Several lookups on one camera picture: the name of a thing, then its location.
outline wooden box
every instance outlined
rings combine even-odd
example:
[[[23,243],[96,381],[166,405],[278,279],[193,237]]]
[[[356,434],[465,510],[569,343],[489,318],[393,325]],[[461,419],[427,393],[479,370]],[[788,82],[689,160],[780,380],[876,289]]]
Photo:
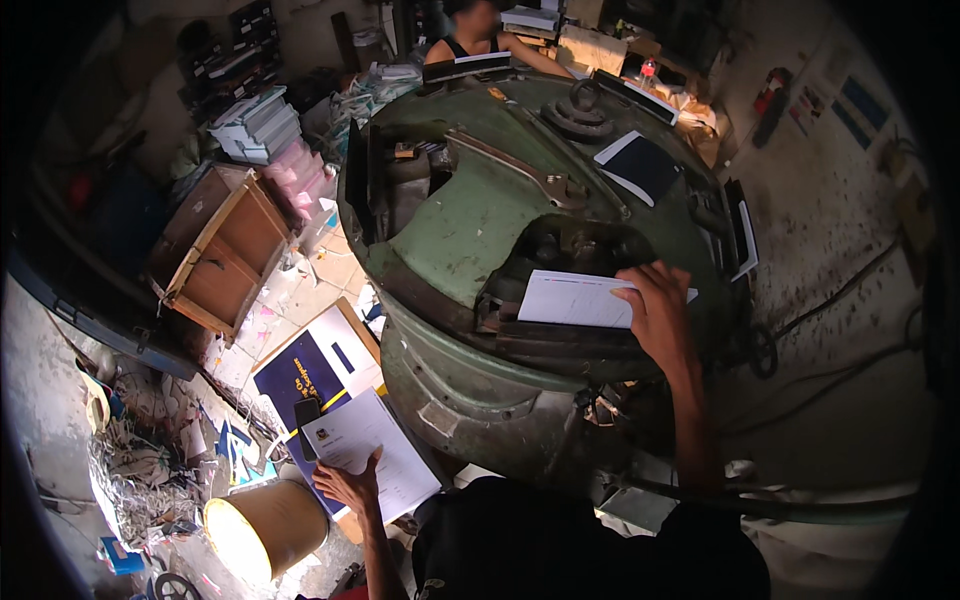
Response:
[[[253,169],[215,164],[147,259],[162,302],[229,348],[292,236]]]

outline adjustable wrench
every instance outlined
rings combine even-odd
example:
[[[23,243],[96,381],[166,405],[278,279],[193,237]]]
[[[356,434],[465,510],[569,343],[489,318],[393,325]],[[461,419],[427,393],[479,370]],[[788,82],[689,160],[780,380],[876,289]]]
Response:
[[[543,173],[522,160],[497,150],[490,144],[480,141],[464,132],[450,130],[446,133],[446,139],[463,144],[467,148],[488,156],[500,164],[514,169],[521,175],[525,175],[536,183],[550,203],[558,208],[566,210],[583,210],[586,206],[585,199],[587,190],[566,178],[566,173]]]

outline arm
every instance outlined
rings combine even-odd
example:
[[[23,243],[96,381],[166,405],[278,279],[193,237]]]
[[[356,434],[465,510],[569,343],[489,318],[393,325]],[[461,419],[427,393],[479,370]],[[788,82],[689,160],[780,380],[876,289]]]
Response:
[[[652,265],[624,269],[616,276],[636,286],[635,290],[619,288],[612,292],[630,303],[634,311],[630,330],[663,370],[673,393],[680,487],[720,493],[723,464],[704,407],[700,361],[686,314],[690,274],[667,269],[663,261],[658,260]]]
[[[375,450],[367,461],[366,470],[359,475],[328,467],[318,460],[313,471],[313,485],[328,498],[347,505],[357,514],[363,531],[363,560],[367,567],[367,594],[371,600],[407,600],[406,589],[387,543],[377,500],[376,463],[382,454],[383,448]]]
[[[513,34],[500,32],[496,36],[496,43],[501,49],[509,50],[519,60],[529,64],[541,73],[549,73],[551,75],[559,75],[561,77],[573,79],[573,76],[570,75],[570,72],[561,67],[558,62],[545,57],[541,53],[520,41],[519,38]]]

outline green machine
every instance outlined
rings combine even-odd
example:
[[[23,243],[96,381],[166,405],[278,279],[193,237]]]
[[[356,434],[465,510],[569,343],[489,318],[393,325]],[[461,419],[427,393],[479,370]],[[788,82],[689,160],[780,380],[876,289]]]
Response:
[[[517,319],[534,269],[613,276],[661,258],[699,290],[689,311],[705,365],[775,367],[750,326],[747,278],[733,280],[749,227],[739,186],[717,181],[661,107],[610,76],[574,84],[472,65],[425,79],[351,128],[338,197],[387,315],[387,389],[418,435],[526,480],[565,462],[571,438],[591,438],[587,462],[616,470],[630,460],[623,440],[672,437],[672,419],[652,417],[669,411],[662,373],[629,330]],[[632,131],[682,166],[652,207],[593,161]],[[599,396],[627,436],[581,431]]]

